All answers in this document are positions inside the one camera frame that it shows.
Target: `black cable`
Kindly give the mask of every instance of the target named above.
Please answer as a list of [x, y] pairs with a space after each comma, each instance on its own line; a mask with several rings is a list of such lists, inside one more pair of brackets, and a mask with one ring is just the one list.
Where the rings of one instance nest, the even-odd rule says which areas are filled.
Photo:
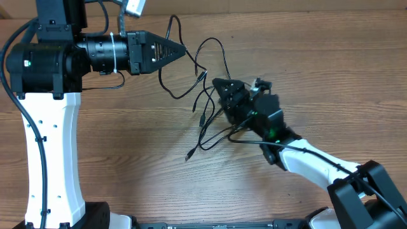
[[206, 89], [206, 87], [205, 87], [205, 83], [206, 83], [206, 76], [205, 76], [205, 78], [203, 79], [203, 81], [202, 81], [202, 87], [203, 87], [203, 91], [205, 92], [205, 94], [207, 95], [207, 97], [208, 97], [208, 102], [210, 101], [211, 103], [212, 103], [212, 113], [210, 114], [210, 116], [209, 116], [209, 118], [208, 118], [208, 120], [210, 120], [212, 117], [213, 117], [213, 115], [214, 115], [214, 113], [215, 113], [215, 102], [214, 102], [214, 100], [212, 99], [212, 97], [211, 97], [211, 95], [212, 94], [208, 94], [208, 91], [207, 91], [207, 89]]
[[102, 88], [84, 88], [82, 89], [82, 91], [85, 90], [96, 90], [96, 89], [119, 89], [122, 88], [125, 85], [126, 79], [125, 76], [123, 75], [123, 73], [121, 73], [121, 71], [117, 71], [118, 74], [121, 75], [121, 77], [123, 78], [123, 82], [121, 82], [121, 84], [115, 86], [115, 87], [102, 87]]
[[[171, 17], [170, 17], [170, 21], [169, 21], [169, 24], [168, 24], [167, 34], [165, 35], [165, 39], [168, 39], [168, 38], [170, 37], [170, 32], [171, 32], [171, 27], [172, 27], [172, 21], [173, 21], [174, 18], [177, 20], [177, 23], [178, 23], [179, 42], [180, 42], [183, 46], [185, 46], [184, 41], [183, 41], [183, 37], [182, 37], [181, 22], [180, 22], [179, 18], [178, 18], [176, 15], [171, 15]], [[171, 95], [171, 97], [172, 97], [173, 99], [181, 99], [181, 98], [183, 98], [185, 95], [188, 95], [188, 94], [198, 85], [198, 83], [202, 81], [203, 78], [206, 78], [206, 74], [207, 74], [206, 68], [204, 68], [204, 67], [202, 67], [201, 65], [199, 65], [199, 64], [192, 58], [191, 54], [189, 53], [189, 51], [188, 51], [187, 49], [185, 50], [185, 52], [188, 54], [188, 56], [189, 56], [190, 59], [194, 62], [194, 64], [197, 65], [197, 66], [199, 66], [199, 67], [203, 70], [203, 72], [201, 73], [201, 75], [198, 77], [198, 79], [196, 80], [196, 82], [194, 83], [194, 85], [193, 85], [190, 89], [188, 89], [185, 93], [183, 93], [183, 94], [180, 95], [180, 96], [175, 96], [175, 95], [171, 92], [170, 89], [168, 89], [166, 86], [164, 86], [163, 80], [162, 80], [162, 68], [160, 68], [160, 69], [158, 70], [158, 82], [160, 82], [161, 87], [162, 87], [166, 92], [168, 92], [168, 93]]]
[[[206, 90], [211, 89], [211, 88], [214, 88], [214, 86], [213, 86], [213, 85], [212, 85], [212, 86], [209, 86], [209, 87], [206, 88]], [[193, 112], [193, 113], [195, 112], [195, 109], [197, 108], [197, 102], [198, 102], [199, 97], [200, 97], [200, 96], [202, 95], [202, 93], [204, 93], [204, 92], [205, 92], [205, 90], [202, 90], [202, 91], [198, 94], [197, 98], [195, 99], [195, 102], [193, 103], [193, 107], [192, 107], [192, 112]]]
[[350, 175], [352, 178], [354, 178], [357, 182], [359, 182], [361, 185], [363, 185], [365, 188], [367, 188], [369, 191], [371, 191], [372, 193], [374, 193], [377, 198], [383, 202], [384, 205], [386, 205], [392, 212], [394, 212], [394, 214], [396, 214], [396, 216], [404, 223], [404, 225], [407, 226], [407, 220], [404, 218], [404, 216], [402, 216], [400, 214], [399, 211], [397, 211], [397, 209], [395, 209], [379, 192], [377, 192], [369, 183], [365, 182], [364, 180], [362, 180], [361, 178], [357, 177], [353, 172], [347, 170], [346, 168], [342, 167], [341, 165], [334, 163], [333, 161], [331, 161], [330, 159], [322, 156], [321, 154], [314, 152], [312, 150], [306, 149], [306, 148], [297, 148], [294, 146], [288, 146], [285, 144], [279, 144], [279, 143], [275, 143], [275, 142], [266, 142], [266, 141], [241, 141], [241, 140], [234, 140], [231, 138], [231, 136], [234, 134], [234, 132], [232, 131], [230, 134], [228, 134], [228, 140], [230, 142], [233, 143], [240, 143], [240, 144], [266, 144], [269, 146], [277, 146], [277, 147], [281, 147], [281, 148], [287, 148], [287, 149], [293, 149], [296, 151], [301, 151], [304, 153], [310, 153], [313, 156], [316, 156], [318, 158], [320, 158], [321, 160], [327, 162], [328, 164], [332, 165], [333, 167], [335, 167], [338, 170], [341, 170], [345, 173], [347, 173], [348, 175]]
[[7, 42], [4, 44], [3, 49], [1, 51], [1, 56], [0, 56], [0, 79], [1, 83], [3, 84], [4, 90], [6, 91], [8, 97], [13, 101], [14, 105], [18, 108], [18, 110], [22, 113], [24, 118], [28, 121], [32, 131], [34, 132], [34, 135], [36, 136], [36, 140], [38, 143], [38, 148], [39, 148], [39, 155], [41, 158], [41, 172], [42, 172], [42, 180], [43, 180], [43, 202], [42, 202], [42, 210], [41, 212], [41, 226], [40, 229], [45, 228], [46, 224], [46, 215], [48, 214], [48, 209], [47, 209], [47, 200], [48, 200], [48, 176], [47, 176], [47, 171], [46, 171], [46, 157], [45, 157], [45, 149], [44, 149], [44, 144], [43, 144], [43, 138], [41, 137], [41, 134], [39, 133], [39, 130], [37, 128], [36, 123], [34, 120], [31, 118], [30, 114], [25, 110], [23, 105], [21, 105], [20, 101], [14, 96], [13, 92], [11, 91], [10, 87], [7, 84], [7, 79], [6, 75], [4, 74], [4, 60], [6, 58], [6, 53], [8, 48], [11, 46], [12, 42], [17, 38], [19, 34], [21, 34], [26, 28], [28, 28], [32, 23], [35, 23], [38, 18], [33, 18], [29, 22], [25, 23], [23, 26], [21, 26], [17, 31], [13, 33], [13, 35], [10, 36], [10, 38], [7, 40]]
[[223, 108], [219, 109], [216, 114], [211, 115], [208, 120], [206, 121], [205, 125], [202, 127], [200, 133], [199, 133], [199, 138], [198, 138], [198, 143], [197, 143], [197, 147], [199, 146], [199, 148], [201, 148], [204, 151], [210, 150], [211, 148], [213, 148], [213, 146], [211, 146], [210, 148], [204, 148], [201, 142], [202, 139], [204, 139], [205, 135], [206, 135], [206, 131], [208, 130], [209, 126], [212, 124], [212, 122], [215, 120], [216, 117], [218, 117], [221, 113], [223, 112]]
[[[212, 39], [215, 40], [215, 41], [217, 41], [217, 42], [219, 43], [219, 45], [221, 46], [221, 48], [222, 48], [224, 67], [226, 68], [226, 72], [228, 73], [228, 79], [231, 80], [230, 73], [229, 73], [229, 68], [228, 68], [228, 63], [227, 63], [227, 61], [226, 61], [226, 55], [225, 55], [225, 53], [224, 53], [223, 44], [222, 44], [222, 42], [221, 42], [220, 40], [218, 40], [218, 38], [207, 38], [205, 41], [203, 41], [203, 42], [201, 43], [201, 45], [199, 46], [199, 48], [198, 48], [198, 50], [197, 50], [197, 54], [195, 55], [195, 62], [196, 62], [197, 59], [198, 59], [198, 54], [199, 54], [200, 50], [202, 49], [203, 45], [204, 45], [207, 41], [212, 40]], [[198, 74], [198, 66], [197, 66], [197, 65], [195, 65], [195, 74]]]
[[168, 92], [168, 93], [171, 95], [171, 97], [172, 97], [173, 99], [181, 99], [181, 98], [183, 98], [185, 95], [188, 95], [188, 94], [198, 85], [198, 83], [199, 83], [199, 81], [196, 81], [196, 82], [194, 83], [194, 85], [192, 85], [192, 87], [191, 87], [190, 89], [188, 89], [185, 93], [183, 93], [183, 94], [180, 95], [180, 96], [175, 96], [175, 95], [171, 92], [170, 89], [168, 89], [166, 86], [164, 86], [163, 80], [162, 80], [162, 69], [161, 69], [161, 68], [158, 70], [158, 82], [160, 82], [161, 87], [162, 87], [166, 92]]
[[100, 4], [100, 7], [103, 10], [103, 14], [104, 14], [104, 19], [105, 19], [105, 26], [104, 26], [104, 30], [102, 32], [93, 32], [93, 33], [88, 33], [88, 34], [84, 34], [87, 37], [96, 37], [96, 36], [101, 36], [103, 34], [105, 34], [107, 32], [107, 30], [109, 29], [109, 15], [107, 14], [107, 10], [106, 7], [103, 4], [102, 0], [96, 0], [96, 1], [85, 1], [86, 3], [95, 3], [98, 2]]
[[215, 137], [217, 137], [219, 134], [222, 134], [223, 132], [225, 132], [225, 131], [227, 131], [227, 130], [230, 130], [231, 128], [234, 128], [234, 126], [224, 128], [223, 130], [219, 131], [217, 134], [215, 134], [214, 136], [212, 136], [211, 138], [209, 138], [209, 139], [206, 140], [205, 142], [201, 143], [201, 145], [207, 144], [207, 143], [210, 142], [212, 139], [214, 139]]
[[200, 144], [200, 141], [202, 140], [202, 138], [205, 136], [207, 127], [213, 122], [213, 120], [220, 114], [222, 113], [223, 108], [221, 108], [219, 111], [217, 111], [217, 113], [213, 116], [211, 116], [210, 118], [208, 118], [208, 120], [206, 121], [205, 125], [201, 128], [201, 131], [199, 133], [199, 139], [198, 139], [198, 143], [197, 145], [195, 145], [194, 148], [192, 148], [185, 156], [185, 162], [187, 162], [194, 154], [194, 152], [197, 150], [198, 146], [200, 148], [203, 149], [202, 145]]
[[[172, 21], [173, 21], [174, 18], [177, 20], [177, 23], [178, 23], [178, 37], [179, 37], [179, 42], [180, 42], [183, 46], [185, 46], [185, 48], [186, 48], [186, 45], [184, 44], [183, 36], [182, 36], [181, 21], [179, 20], [179, 18], [178, 18], [177, 15], [171, 15], [171, 17], [170, 17], [170, 22], [169, 22], [168, 28], [167, 28], [167, 34], [165, 35], [165, 39], [168, 39], [168, 38], [170, 37], [170, 32], [171, 32], [171, 27], [172, 27]], [[194, 60], [194, 58], [191, 56], [191, 54], [190, 54], [190, 52], [188, 51], [187, 48], [186, 48], [185, 52], [186, 52], [186, 54], [190, 57], [190, 59], [191, 59], [198, 67], [200, 67], [200, 68], [201, 68], [202, 70], [204, 70], [204, 71], [207, 71], [206, 68], [202, 67], [200, 64], [198, 64], [198, 62], [196, 62], [196, 61]]]
[[[206, 109], [208, 108], [209, 101], [212, 99], [212, 94], [214, 93], [214, 91], [215, 91], [215, 88], [213, 88], [212, 91], [210, 92], [209, 97], [208, 97], [208, 101], [206, 102], [206, 105], [205, 105], [205, 109], [203, 109], [203, 112], [202, 112], [202, 115], [201, 115], [201, 119], [200, 119], [200, 121], [199, 121], [199, 126], [200, 126], [200, 127], [203, 127], [203, 125], [205, 124], [205, 119], [206, 119], [205, 113], [206, 113]], [[212, 114], [213, 114], [214, 112], [215, 112], [215, 107], [212, 107]]]
[[119, 34], [123, 38], [125, 38], [125, 36], [126, 36], [125, 13], [126, 13], [127, 4], [128, 4], [128, 0], [122, 0], [119, 15], [117, 17], [117, 22], [118, 22], [118, 27], [119, 27]]

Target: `cable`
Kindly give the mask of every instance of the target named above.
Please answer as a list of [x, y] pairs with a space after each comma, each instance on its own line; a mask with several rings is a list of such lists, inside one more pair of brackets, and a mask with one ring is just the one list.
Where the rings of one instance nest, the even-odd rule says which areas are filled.
[[212, 91], [210, 92], [210, 95], [209, 95], [209, 97], [208, 97], [208, 101], [206, 102], [206, 105], [205, 105], [205, 109], [203, 109], [203, 112], [202, 112], [202, 115], [201, 115], [201, 119], [200, 119], [200, 121], [199, 121], [199, 126], [200, 126], [200, 127], [203, 127], [203, 125], [205, 124], [205, 119], [206, 119], [205, 113], [206, 113], [206, 109], [208, 108], [209, 101], [212, 100], [212, 94], [214, 93], [214, 91], [215, 91], [215, 88], [213, 88]]
[[347, 170], [346, 168], [342, 167], [341, 165], [334, 163], [333, 161], [331, 161], [330, 159], [320, 155], [317, 152], [314, 152], [312, 150], [306, 149], [306, 148], [297, 148], [294, 146], [288, 146], [285, 144], [279, 144], [279, 143], [274, 143], [274, 142], [265, 142], [265, 141], [240, 141], [240, 140], [234, 140], [231, 138], [231, 136], [234, 134], [234, 132], [232, 131], [230, 134], [228, 134], [228, 140], [230, 142], [233, 143], [240, 143], [240, 144], [266, 144], [269, 146], [277, 146], [277, 147], [281, 147], [281, 148], [287, 148], [287, 149], [293, 149], [296, 151], [301, 151], [304, 153], [310, 153], [311, 155], [314, 155], [318, 158], [320, 158], [321, 160], [327, 162], [328, 164], [332, 165], [333, 167], [335, 167], [338, 170], [341, 170], [345, 173], [347, 173], [348, 175], [350, 175], [352, 178], [354, 178], [357, 182], [359, 182], [359, 184], [363, 185], [365, 188], [367, 188], [369, 191], [371, 191], [372, 193], [374, 193], [377, 198], [383, 202], [384, 205], [386, 205], [386, 207], [388, 207], [392, 212], [394, 212], [394, 214], [404, 223], [404, 225], [407, 226], [407, 220], [404, 218], [404, 216], [402, 216], [400, 214], [399, 211], [397, 211], [379, 192], [377, 192], [369, 183], [365, 182], [364, 180], [362, 180], [361, 178], [357, 177], [353, 172]]
[[211, 101], [212, 102], [212, 113], [210, 114], [210, 116], [209, 116], [209, 118], [208, 118], [208, 121], [213, 117], [213, 115], [214, 115], [214, 113], [215, 113], [215, 102], [213, 101], [213, 99], [212, 99], [212, 97], [211, 97], [211, 95], [212, 94], [208, 94], [208, 91], [207, 91], [207, 89], [206, 89], [206, 87], [205, 87], [205, 83], [206, 83], [206, 77], [203, 79], [203, 81], [202, 81], [202, 87], [203, 87], [203, 91], [205, 92], [205, 94], [207, 95], [207, 97], [208, 97], [208, 101]]
[[206, 140], [205, 142], [201, 143], [201, 146], [204, 145], [204, 144], [207, 144], [209, 141], [211, 141], [212, 139], [214, 139], [215, 137], [217, 137], [219, 134], [222, 134], [223, 132], [225, 132], [225, 131], [227, 131], [227, 130], [230, 130], [231, 128], [234, 128], [234, 126], [227, 127], [227, 128], [224, 128], [223, 130], [219, 131], [217, 134], [215, 134], [214, 136], [212, 136], [211, 138], [209, 138], [209, 139]]
[[[177, 20], [177, 23], [178, 23], [178, 37], [179, 37], [179, 42], [180, 42], [183, 46], [185, 46], [185, 48], [186, 48], [186, 45], [184, 44], [183, 36], [182, 36], [181, 21], [179, 20], [179, 18], [178, 18], [177, 15], [171, 15], [171, 17], [170, 17], [170, 22], [169, 22], [168, 28], [167, 28], [167, 34], [165, 35], [165, 39], [168, 39], [168, 38], [170, 37], [170, 32], [171, 32], [171, 27], [172, 27], [172, 21], [173, 21], [174, 18]], [[198, 67], [200, 67], [200, 68], [201, 68], [202, 70], [204, 70], [204, 71], [207, 71], [206, 68], [202, 67], [200, 64], [198, 64], [198, 63], [194, 60], [194, 58], [191, 56], [191, 54], [190, 54], [190, 52], [188, 51], [187, 48], [186, 48], [185, 52], [186, 52], [186, 54], [190, 57], [190, 59], [191, 59]]]
[[96, 89], [119, 89], [119, 88], [122, 88], [122, 87], [125, 85], [126, 79], [125, 79], [125, 76], [123, 75], [123, 73], [121, 73], [121, 71], [117, 71], [117, 73], [120, 74], [121, 77], [123, 78], [123, 82], [122, 82], [121, 84], [119, 84], [119, 85], [117, 85], [117, 86], [115, 86], [115, 87], [84, 88], [84, 89], [82, 89], [82, 91], [85, 91], [85, 90], [96, 90]]
[[194, 85], [192, 85], [192, 87], [191, 87], [190, 89], [188, 89], [185, 93], [183, 93], [183, 94], [180, 95], [180, 96], [175, 96], [175, 95], [171, 92], [170, 89], [168, 89], [166, 86], [164, 86], [161, 73], [162, 73], [162, 69], [159, 69], [159, 70], [158, 70], [158, 82], [160, 82], [161, 87], [162, 87], [166, 92], [168, 92], [168, 93], [171, 95], [171, 97], [172, 97], [173, 99], [182, 99], [185, 95], [188, 95], [188, 94], [198, 85], [198, 83], [199, 83], [199, 81], [196, 81], [196, 82], [194, 83]]
[[198, 139], [198, 143], [197, 145], [195, 145], [194, 148], [192, 148], [185, 156], [185, 162], [187, 162], [194, 154], [194, 152], [197, 150], [198, 146], [200, 148], [203, 149], [202, 145], [200, 144], [200, 141], [202, 140], [202, 138], [205, 136], [207, 127], [212, 123], [212, 121], [220, 114], [222, 113], [223, 108], [221, 108], [219, 111], [217, 111], [217, 113], [212, 116], [210, 118], [208, 118], [208, 120], [206, 121], [205, 125], [201, 128], [201, 131], [199, 133], [199, 139]]
[[[213, 86], [213, 85], [212, 85], [212, 86], [209, 86], [209, 87], [206, 88], [206, 90], [211, 89], [211, 88], [214, 88], [214, 86]], [[205, 92], [205, 90], [202, 90], [202, 91], [198, 94], [197, 98], [195, 99], [195, 102], [193, 103], [193, 107], [192, 107], [192, 113], [195, 112], [195, 109], [197, 108], [198, 99], [199, 99], [199, 97], [202, 95], [202, 93], [204, 93], [204, 92]]]
[[101, 35], [105, 34], [107, 32], [107, 30], [109, 29], [109, 15], [107, 14], [107, 10], [103, 4], [103, 1], [102, 0], [85, 1], [85, 3], [95, 3], [95, 2], [98, 2], [100, 4], [100, 7], [103, 10], [105, 26], [104, 26], [104, 30], [102, 32], [93, 32], [93, 33], [84, 34], [87, 37], [101, 36]]
[[[171, 17], [170, 17], [170, 22], [169, 22], [169, 24], [168, 24], [167, 34], [165, 35], [165, 39], [168, 39], [168, 38], [170, 37], [170, 32], [171, 32], [171, 27], [172, 27], [172, 21], [173, 21], [174, 18], [177, 20], [177, 23], [178, 23], [179, 42], [180, 42], [182, 45], [185, 46], [184, 41], [183, 41], [183, 37], [182, 37], [182, 32], [181, 32], [181, 31], [182, 31], [182, 30], [181, 30], [181, 22], [180, 22], [179, 18], [178, 18], [176, 15], [171, 15]], [[198, 83], [202, 81], [203, 78], [206, 78], [206, 74], [207, 74], [206, 68], [204, 68], [204, 67], [202, 67], [201, 65], [199, 65], [199, 64], [192, 58], [191, 54], [189, 53], [189, 51], [188, 51], [187, 49], [185, 50], [185, 52], [188, 54], [188, 56], [189, 56], [190, 59], [194, 62], [194, 64], [195, 64], [196, 66], [199, 66], [199, 67], [203, 70], [203, 72], [201, 73], [201, 75], [198, 77], [198, 79], [196, 80], [196, 82], [194, 83], [194, 85], [193, 85], [190, 89], [188, 89], [185, 93], [183, 93], [183, 94], [180, 95], [180, 96], [175, 96], [175, 95], [171, 92], [170, 89], [168, 89], [166, 86], [164, 86], [163, 80], [162, 80], [162, 68], [160, 68], [160, 69], [158, 70], [158, 81], [160, 82], [161, 87], [162, 87], [166, 92], [168, 92], [168, 93], [171, 95], [171, 97], [172, 97], [173, 99], [182, 99], [185, 95], [188, 95], [188, 94], [198, 85]]]
[[[223, 44], [222, 44], [222, 42], [221, 42], [220, 40], [218, 40], [218, 38], [207, 38], [205, 41], [203, 41], [203, 42], [201, 43], [201, 45], [199, 46], [199, 48], [198, 48], [198, 50], [197, 50], [197, 54], [195, 55], [195, 62], [196, 62], [197, 59], [198, 59], [198, 54], [199, 54], [200, 50], [202, 49], [203, 45], [204, 45], [207, 41], [212, 40], [212, 39], [215, 40], [215, 41], [217, 41], [217, 42], [219, 43], [219, 45], [221, 46], [221, 48], [222, 48], [224, 67], [226, 68], [226, 72], [228, 73], [228, 79], [231, 80], [230, 73], [229, 73], [229, 68], [228, 68], [228, 63], [227, 63], [227, 61], [226, 61], [226, 55], [225, 55], [225, 53], [224, 53]], [[195, 74], [198, 74], [198, 66], [197, 66], [197, 65], [195, 65]]]
[[39, 133], [37, 125], [34, 122], [34, 120], [31, 118], [30, 114], [25, 110], [23, 105], [21, 105], [20, 101], [18, 101], [18, 99], [14, 96], [13, 92], [11, 91], [10, 87], [7, 84], [6, 75], [4, 74], [4, 60], [5, 60], [8, 48], [11, 46], [12, 42], [17, 38], [17, 36], [19, 34], [21, 34], [24, 30], [26, 30], [26, 28], [28, 28], [31, 25], [31, 23], [35, 23], [37, 19], [38, 18], [33, 18], [29, 22], [27, 22], [23, 26], [21, 26], [19, 29], [17, 29], [17, 31], [15, 31], [13, 33], [13, 35], [10, 36], [10, 38], [7, 40], [6, 44], [3, 46], [3, 49], [1, 51], [1, 56], [0, 56], [0, 79], [1, 79], [1, 83], [3, 84], [4, 90], [6, 91], [8, 97], [11, 99], [11, 101], [14, 103], [14, 105], [16, 105], [16, 107], [22, 113], [24, 118], [28, 121], [28, 123], [31, 126], [31, 129], [34, 132], [34, 135], [36, 136], [36, 139], [37, 139], [39, 155], [41, 158], [41, 172], [42, 172], [42, 180], [43, 180], [43, 196], [42, 196], [43, 212], [41, 212], [40, 229], [44, 229], [45, 224], [46, 224], [46, 215], [48, 214], [48, 208], [47, 208], [48, 176], [47, 176], [47, 171], [46, 171], [46, 157], [45, 157], [43, 138], [41, 137], [41, 134]]

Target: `green led light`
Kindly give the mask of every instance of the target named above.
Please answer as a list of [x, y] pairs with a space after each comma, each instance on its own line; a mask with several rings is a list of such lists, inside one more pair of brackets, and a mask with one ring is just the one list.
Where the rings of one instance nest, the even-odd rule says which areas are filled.
[[274, 138], [274, 137], [275, 137], [275, 131], [272, 130], [272, 129], [270, 129], [270, 131], [268, 132], [268, 138], [269, 138], [269, 139], [272, 139], [272, 138]]

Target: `cable tie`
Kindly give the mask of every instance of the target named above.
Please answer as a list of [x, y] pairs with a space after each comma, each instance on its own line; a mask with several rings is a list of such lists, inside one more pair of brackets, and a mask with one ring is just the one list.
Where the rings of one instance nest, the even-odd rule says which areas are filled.
[[41, 216], [46, 216], [46, 215], [49, 214], [49, 213], [51, 213], [51, 209], [48, 209], [48, 210], [46, 210], [46, 211], [41, 211], [41, 212], [40, 212], [40, 215], [41, 215]]
[[36, 138], [36, 142], [46, 142], [46, 136], [40, 138], [39, 140]]
[[113, 72], [114, 72], [114, 73], [117, 73], [117, 68], [116, 68], [116, 49], [114, 48], [113, 32], [110, 32], [110, 37], [112, 38], [113, 58], [114, 58], [114, 69], [113, 69]]

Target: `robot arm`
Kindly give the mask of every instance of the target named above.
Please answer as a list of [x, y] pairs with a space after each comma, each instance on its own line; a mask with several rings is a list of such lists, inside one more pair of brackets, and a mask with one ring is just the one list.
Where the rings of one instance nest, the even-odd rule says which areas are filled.
[[[305, 139], [295, 140], [288, 145], [301, 149], [306, 148], [317, 152], [320, 155], [330, 159], [334, 163], [340, 164], [342, 167], [348, 169], [351, 172], [355, 172], [357, 170], [357, 166], [360, 166], [358, 163], [346, 162], [344, 160], [331, 156], [313, 147]], [[328, 186], [333, 184], [336, 179], [343, 179], [349, 176], [347, 173], [338, 170], [321, 158], [301, 151], [285, 148], [279, 153], [279, 157], [281, 159], [282, 165], [286, 170], [303, 176], [325, 191], [328, 191]]]
[[[231, 142], [259, 144], [268, 163], [299, 174], [329, 193], [337, 217], [326, 221], [322, 215], [335, 215], [324, 211], [311, 220], [312, 228], [406, 228], [407, 204], [379, 163], [340, 160], [295, 134], [284, 123], [270, 82], [257, 79], [250, 91], [239, 80], [214, 79], [213, 84], [229, 122], [249, 128], [263, 139], [239, 141], [231, 139], [231, 133]], [[376, 195], [378, 200], [363, 204], [360, 198], [365, 195]]]
[[[15, 99], [15, 92], [15, 103], [29, 114], [22, 112], [30, 179], [29, 203], [21, 225], [24, 228], [85, 229], [95, 228], [96, 223], [104, 229], [134, 226], [134, 218], [110, 213], [107, 203], [83, 200], [76, 148], [81, 78], [91, 67], [100, 74], [120, 70], [131, 75], [152, 73], [186, 53], [184, 45], [147, 31], [83, 34], [81, 30], [87, 27], [85, 3], [91, 2], [94, 1], [37, 0], [38, 18], [32, 20], [23, 42], [16, 44], [7, 56], [9, 96]], [[112, 2], [126, 14], [139, 17], [145, 0]], [[33, 31], [38, 37], [35, 44], [30, 43]], [[6, 81], [3, 60], [10, 44], [4, 47], [1, 57], [2, 82]], [[33, 129], [38, 129], [41, 138]], [[37, 144], [43, 145], [43, 154]]]

